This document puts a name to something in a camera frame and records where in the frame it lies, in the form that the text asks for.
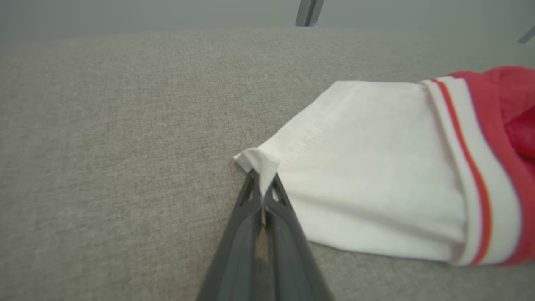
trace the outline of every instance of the gray wall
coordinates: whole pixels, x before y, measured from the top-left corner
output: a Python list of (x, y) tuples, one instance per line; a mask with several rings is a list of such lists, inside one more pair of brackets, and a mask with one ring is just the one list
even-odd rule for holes
[(535, 25), (535, 0), (325, 0), (318, 23), (493, 34), (516, 42)]
[(300, 0), (0, 0), (0, 43), (139, 31), (276, 27)]
[[(0, 0), (0, 44), (139, 31), (278, 27), (300, 0)], [(322, 27), (427, 28), (518, 40), (535, 0), (325, 0)]]

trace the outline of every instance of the gray tabletop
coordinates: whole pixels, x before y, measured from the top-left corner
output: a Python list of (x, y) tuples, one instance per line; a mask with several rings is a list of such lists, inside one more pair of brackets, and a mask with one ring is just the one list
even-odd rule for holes
[[(419, 81), (535, 51), (494, 37), (283, 28), (0, 49), (0, 299), (193, 300), (257, 146), (336, 80)], [(272, 299), (265, 236), (257, 299)], [(312, 244), (337, 300), (533, 300), (535, 265)]]

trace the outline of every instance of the red fabric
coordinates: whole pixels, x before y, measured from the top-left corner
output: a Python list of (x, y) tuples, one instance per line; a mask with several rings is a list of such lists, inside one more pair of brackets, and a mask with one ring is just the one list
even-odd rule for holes
[(522, 233), (506, 265), (535, 259), (535, 70), (498, 67), (456, 72), (469, 86), (481, 131), (511, 179)]

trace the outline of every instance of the metal leg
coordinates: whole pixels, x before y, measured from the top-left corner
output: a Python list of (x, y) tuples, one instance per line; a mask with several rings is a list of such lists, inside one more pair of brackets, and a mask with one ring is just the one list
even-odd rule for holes
[(296, 26), (314, 26), (318, 23), (323, 0), (301, 0), (295, 19)]

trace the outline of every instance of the orange stripe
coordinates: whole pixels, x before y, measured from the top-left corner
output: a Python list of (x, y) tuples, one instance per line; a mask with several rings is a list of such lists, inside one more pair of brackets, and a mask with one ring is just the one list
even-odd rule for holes
[(464, 141), (464, 136), (463, 136), (463, 133), (461, 132), (461, 126), (459, 125), (459, 120), (457, 119), (457, 114), (455, 112), (455, 108), (453, 107), (452, 98), (449, 95), (448, 88), (441, 81), (438, 81), (436, 79), (432, 79), (432, 81), (438, 84), (440, 91), (442, 92), (442, 95), (444, 96), (444, 99), (446, 100), (446, 105), (448, 107), (449, 115), (452, 118), (453, 128), (455, 129), (455, 133), (457, 134), (457, 139), (459, 140), (459, 144), (461, 145), (461, 148), (463, 150), (464, 157), (466, 158), (468, 162), (468, 166), (470, 166), (470, 170), (472, 171), (473, 178), (476, 181), (477, 191), (479, 192), (479, 202), (481, 204), (481, 223), (482, 223), (481, 242), (479, 244), (479, 250), (477, 251), (476, 256), (470, 263), (471, 265), (476, 265), (480, 263), (485, 257), (487, 250), (488, 250), (488, 246), (491, 241), (491, 227), (492, 227), (491, 206), (490, 206), (490, 201), (488, 199), (487, 188), (485, 187), (485, 183), (483, 182), (481, 173), (477, 169), (477, 166), (475, 162), (473, 161), (472, 156), (470, 155), (470, 152), (468, 151), (466, 142)]

